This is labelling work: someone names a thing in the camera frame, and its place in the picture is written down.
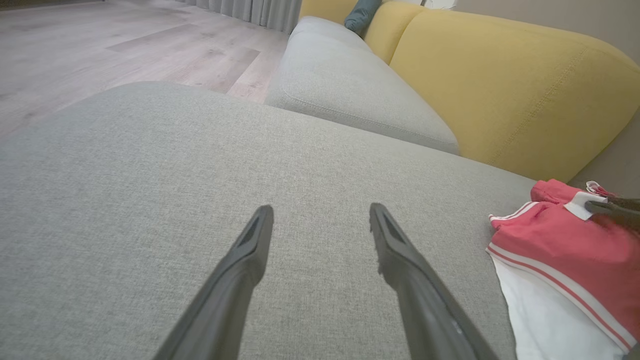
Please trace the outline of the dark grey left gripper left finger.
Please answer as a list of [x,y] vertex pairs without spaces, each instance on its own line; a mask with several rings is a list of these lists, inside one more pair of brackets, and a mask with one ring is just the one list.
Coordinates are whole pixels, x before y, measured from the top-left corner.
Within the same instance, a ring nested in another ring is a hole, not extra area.
[[255,287],[268,262],[274,209],[257,208],[153,360],[237,360]]

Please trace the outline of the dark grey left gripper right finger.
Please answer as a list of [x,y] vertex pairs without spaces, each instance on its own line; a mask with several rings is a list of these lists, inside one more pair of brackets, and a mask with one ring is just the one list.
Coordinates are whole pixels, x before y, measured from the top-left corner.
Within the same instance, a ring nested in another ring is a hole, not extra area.
[[411,360],[499,360],[381,203],[369,208],[378,272],[397,294]]

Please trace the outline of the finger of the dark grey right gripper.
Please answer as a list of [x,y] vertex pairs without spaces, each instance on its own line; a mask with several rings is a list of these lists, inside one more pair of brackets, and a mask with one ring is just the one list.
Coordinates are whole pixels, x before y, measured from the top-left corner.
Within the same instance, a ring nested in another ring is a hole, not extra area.
[[640,211],[640,198],[623,198],[619,196],[608,196],[608,203],[631,211]]
[[613,219],[615,223],[640,231],[640,210],[629,210],[621,208],[609,202],[587,201],[585,209],[592,214],[606,215]]

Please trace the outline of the red shirt with white sleeves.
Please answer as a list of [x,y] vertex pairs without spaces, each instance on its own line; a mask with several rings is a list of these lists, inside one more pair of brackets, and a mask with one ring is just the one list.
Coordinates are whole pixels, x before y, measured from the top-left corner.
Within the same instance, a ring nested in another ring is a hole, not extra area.
[[640,349],[640,231],[585,208],[608,196],[594,181],[551,179],[512,214],[489,215],[517,360],[628,360]]

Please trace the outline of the large grey sofa seat cushion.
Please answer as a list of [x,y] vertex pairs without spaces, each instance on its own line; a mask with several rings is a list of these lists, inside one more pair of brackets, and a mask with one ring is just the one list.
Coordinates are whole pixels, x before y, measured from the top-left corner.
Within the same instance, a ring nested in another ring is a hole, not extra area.
[[485,249],[489,215],[533,185],[205,89],[109,89],[0,140],[0,360],[151,360],[262,205],[273,233],[238,360],[409,360],[371,203],[516,360]]

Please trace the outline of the long yellow sofa back cushion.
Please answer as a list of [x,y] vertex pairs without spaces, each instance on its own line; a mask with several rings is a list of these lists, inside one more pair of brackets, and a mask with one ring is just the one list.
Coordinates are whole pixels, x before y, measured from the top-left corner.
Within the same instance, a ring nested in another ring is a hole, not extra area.
[[640,108],[640,66],[612,45],[481,14],[419,13],[390,66],[462,157],[533,180],[569,182]]

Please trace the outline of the beige wooden ledge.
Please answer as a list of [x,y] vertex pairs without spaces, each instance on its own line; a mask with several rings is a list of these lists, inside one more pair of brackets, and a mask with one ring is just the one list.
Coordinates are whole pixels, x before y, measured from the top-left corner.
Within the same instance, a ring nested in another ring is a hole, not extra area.
[[[640,0],[455,0],[454,10],[541,25],[604,41],[640,66]],[[572,180],[640,199],[640,109]]]

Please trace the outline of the grey pleated curtain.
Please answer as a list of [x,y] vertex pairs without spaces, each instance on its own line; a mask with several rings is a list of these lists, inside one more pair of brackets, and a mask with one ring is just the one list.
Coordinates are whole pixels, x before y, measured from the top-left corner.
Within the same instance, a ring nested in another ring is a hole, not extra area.
[[270,30],[290,34],[298,23],[302,0],[176,0]]

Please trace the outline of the teal throw pillow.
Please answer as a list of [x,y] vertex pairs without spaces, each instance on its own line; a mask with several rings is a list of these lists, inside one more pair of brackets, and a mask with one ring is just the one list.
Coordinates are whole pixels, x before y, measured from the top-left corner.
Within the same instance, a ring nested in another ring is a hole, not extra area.
[[383,0],[357,0],[354,8],[343,21],[343,25],[355,34],[362,35],[382,3]]

